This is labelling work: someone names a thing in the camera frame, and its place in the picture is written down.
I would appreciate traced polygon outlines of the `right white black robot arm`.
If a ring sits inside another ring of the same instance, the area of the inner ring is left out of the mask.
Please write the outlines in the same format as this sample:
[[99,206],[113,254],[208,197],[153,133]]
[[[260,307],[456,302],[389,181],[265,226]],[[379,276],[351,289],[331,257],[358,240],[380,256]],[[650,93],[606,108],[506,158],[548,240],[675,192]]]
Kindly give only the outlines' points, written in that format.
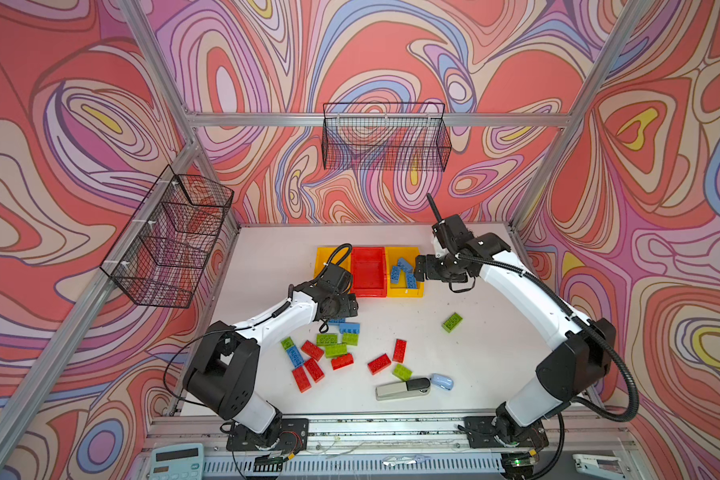
[[[508,243],[493,233],[475,235],[458,215],[434,215],[434,253],[419,255],[417,281],[439,281],[454,294],[471,291],[484,281],[510,300],[535,327],[550,349],[534,377],[500,404],[490,423],[469,430],[504,447],[530,439],[543,420],[579,404],[618,423],[639,412],[636,380],[617,353],[616,329],[607,319],[593,320],[563,300],[521,261]],[[582,397],[582,392],[617,369],[627,389],[628,403],[620,413]]]

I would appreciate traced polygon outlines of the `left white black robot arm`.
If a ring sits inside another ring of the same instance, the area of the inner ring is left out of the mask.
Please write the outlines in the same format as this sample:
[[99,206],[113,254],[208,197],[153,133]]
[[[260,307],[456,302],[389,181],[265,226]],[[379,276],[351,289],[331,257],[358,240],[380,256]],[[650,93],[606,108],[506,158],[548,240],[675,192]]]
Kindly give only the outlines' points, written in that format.
[[189,361],[183,389],[225,421],[259,435],[277,435],[282,413],[255,391],[260,354],[297,329],[358,315],[352,274],[341,263],[353,247],[336,247],[318,274],[288,287],[284,300],[248,320],[208,327]]

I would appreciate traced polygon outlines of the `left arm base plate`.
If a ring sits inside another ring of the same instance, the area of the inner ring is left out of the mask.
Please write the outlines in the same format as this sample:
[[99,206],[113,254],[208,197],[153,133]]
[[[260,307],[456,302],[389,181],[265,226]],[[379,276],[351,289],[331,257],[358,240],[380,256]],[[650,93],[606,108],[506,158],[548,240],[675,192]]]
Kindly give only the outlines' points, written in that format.
[[226,450],[230,452],[299,453],[308,446],[310,422],[306,417],[288,417],[276,421],[264,433],[235,424],[228,432]]

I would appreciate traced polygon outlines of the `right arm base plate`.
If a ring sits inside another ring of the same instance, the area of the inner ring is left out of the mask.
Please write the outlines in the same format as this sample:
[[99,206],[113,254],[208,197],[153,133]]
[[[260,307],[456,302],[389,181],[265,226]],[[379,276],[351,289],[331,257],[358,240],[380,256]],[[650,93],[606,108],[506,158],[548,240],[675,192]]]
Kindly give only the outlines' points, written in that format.
[[522,427],[508,416],[468,416],[458,430],[469,446],[478,448],[543,449],[549,440],[540,420]]

